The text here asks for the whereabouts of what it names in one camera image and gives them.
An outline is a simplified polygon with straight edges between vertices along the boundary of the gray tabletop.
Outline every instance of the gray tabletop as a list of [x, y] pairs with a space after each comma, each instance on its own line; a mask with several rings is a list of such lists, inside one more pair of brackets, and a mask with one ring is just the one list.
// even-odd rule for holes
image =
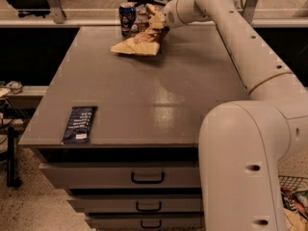
[[72, 106], [98, 107], [85, 146], [196, 146], [220, 103], [248, 95], [215, 26], [171, 30], [155, 57], [110, 52], [119, 27], [82, 27], [23, 134], [58, 147]]

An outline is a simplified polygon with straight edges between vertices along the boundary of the floor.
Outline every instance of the floor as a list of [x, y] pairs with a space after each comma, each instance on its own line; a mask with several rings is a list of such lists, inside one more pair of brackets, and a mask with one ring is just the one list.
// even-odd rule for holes
[[[126, 0], [62, 0], [68, 17], [115, 17]], [[0, 20], [16, 17], [15, 11], [0, 0]], [[307, 0], [259, 0], [255, 17], [306, 17]], [[6, 137], [0, 133], [0, 142]], [[6, 143], [0, 150], [6, 149]], [[83, 214], [66, 203], [67, 195], [55, 190], [39, 172], [39, 159], [29, 149], [17, 149], [19, 189], [6, 187], [6, 164], [0, 163], [0, 230], [4, 231], [89, 231]], [[279, 162], [279, 173], [308, 178], [308, 152], [303, 151]]]

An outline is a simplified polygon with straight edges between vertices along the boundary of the dark blue packet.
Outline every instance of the dark blue packet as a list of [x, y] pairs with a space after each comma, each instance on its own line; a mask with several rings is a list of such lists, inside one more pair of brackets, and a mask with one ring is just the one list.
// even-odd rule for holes
[[86, 143], [90, 138], [90, 128], [96, 106], [74, 106], [67, 122], [63, 144]]

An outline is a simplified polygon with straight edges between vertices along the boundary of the drawer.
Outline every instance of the drawer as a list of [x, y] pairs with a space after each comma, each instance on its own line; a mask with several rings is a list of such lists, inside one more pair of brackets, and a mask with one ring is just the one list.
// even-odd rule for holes
[[160, 229], [205, 226], [201, 214], [87, 216], [86, 222], [90, 228]]
[[71, 196], [68, 203], [86, 214], [203, 212], [201, 194]]
[[40, 164], [55, 188], [200, 188], [197, 166], [145, 164]]

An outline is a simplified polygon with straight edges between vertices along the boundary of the blue soda can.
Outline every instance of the blue soda can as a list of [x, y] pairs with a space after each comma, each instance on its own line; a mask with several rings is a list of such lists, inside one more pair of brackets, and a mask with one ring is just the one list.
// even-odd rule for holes
[[122, 3], [118, 8], [118, 13], [122, 35], [127, 37], [136, 20], [136, 7], [134, 3]]

